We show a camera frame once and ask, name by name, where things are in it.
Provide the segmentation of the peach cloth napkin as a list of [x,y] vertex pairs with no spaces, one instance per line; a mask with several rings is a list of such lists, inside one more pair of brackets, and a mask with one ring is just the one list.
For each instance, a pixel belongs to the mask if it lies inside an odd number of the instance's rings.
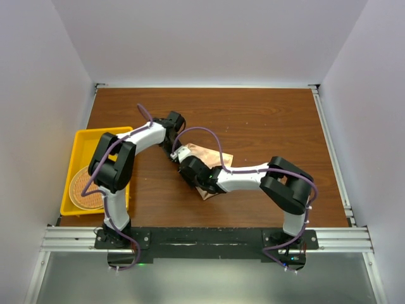
[[[192,143],[188,143],[185,146],[190,150],[192,155],[200,158],[209,168],[221,165],[219,151],[204,148]],[[231,167],[234,156],[228,153],[223,153],[222,157],[225,166]]]

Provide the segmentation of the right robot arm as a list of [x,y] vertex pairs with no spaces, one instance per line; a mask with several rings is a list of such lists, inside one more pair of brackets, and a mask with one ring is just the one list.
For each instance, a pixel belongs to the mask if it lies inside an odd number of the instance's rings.
[[283,211],[282,242],[268,250],[295,249],[304,242],[309,210],[318,196],[312,176],[274,156],[270,162],[253,167],[208,167],[196,156],[179,159],[179,173],[191,186],[209,194],[261,190]]

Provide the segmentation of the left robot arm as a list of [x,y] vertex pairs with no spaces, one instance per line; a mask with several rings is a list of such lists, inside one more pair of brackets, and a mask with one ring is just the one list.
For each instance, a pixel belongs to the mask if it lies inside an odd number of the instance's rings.
[[174,140],[184,130],[186,120],[171,111],[166,118],[147,118],[142,127],[127,133],[104,133],[88,167],[90,181],[81,196],[100,194],[103,200],[104,220],[99,239],[116,248],[131,245],[131,220],[127,212],[126,187],[132,178],[135,156],[151,146],[163,148],[166,155],[178,148]]

